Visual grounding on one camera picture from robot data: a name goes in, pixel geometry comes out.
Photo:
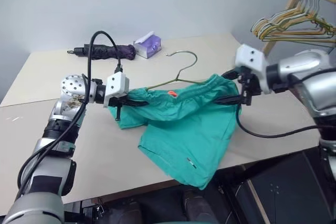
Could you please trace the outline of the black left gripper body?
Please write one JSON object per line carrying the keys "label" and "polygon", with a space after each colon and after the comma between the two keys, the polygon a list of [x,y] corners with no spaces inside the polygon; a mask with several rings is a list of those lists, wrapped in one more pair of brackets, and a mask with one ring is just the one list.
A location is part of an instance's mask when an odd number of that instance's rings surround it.
{"label": "black left gripper body", "polygon": [[129,103],[129,97],[124,95],[122,97],[112,97],[108,102],[108,109],[111,114],[114,116],[115,121],[119,122],[121,119],[121,109],[123,105],[127,105]]}

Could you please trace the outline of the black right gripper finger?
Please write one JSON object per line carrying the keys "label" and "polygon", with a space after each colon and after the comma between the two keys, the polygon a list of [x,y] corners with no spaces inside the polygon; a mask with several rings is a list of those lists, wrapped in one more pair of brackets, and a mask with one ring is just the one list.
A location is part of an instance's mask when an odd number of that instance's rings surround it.
{"label": "black right gripper finger", "polygon": [[243,102],[244,98],[241,95],[230,95],[219,97],[214,100],[214,103],[219,105],[237,105]]}
{"label": "black right gripper finger", "polygon": [[232,69],[232,70],[229,70],[229,71],[226,71],[225,73],[223,73],[222,77],[225,78],[225,79],[237,79],[239,77],[239,72]]}

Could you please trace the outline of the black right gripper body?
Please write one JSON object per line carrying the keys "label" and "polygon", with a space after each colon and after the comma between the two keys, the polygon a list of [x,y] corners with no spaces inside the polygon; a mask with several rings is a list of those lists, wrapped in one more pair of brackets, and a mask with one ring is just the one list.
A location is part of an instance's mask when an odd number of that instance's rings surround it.
{"label": "black right gripper body", "polygon": [[259,79],[252,70],[241,67],[238,75],[238,83],[241,85],[240,104],[251,105],[253,96],[261,95]]}

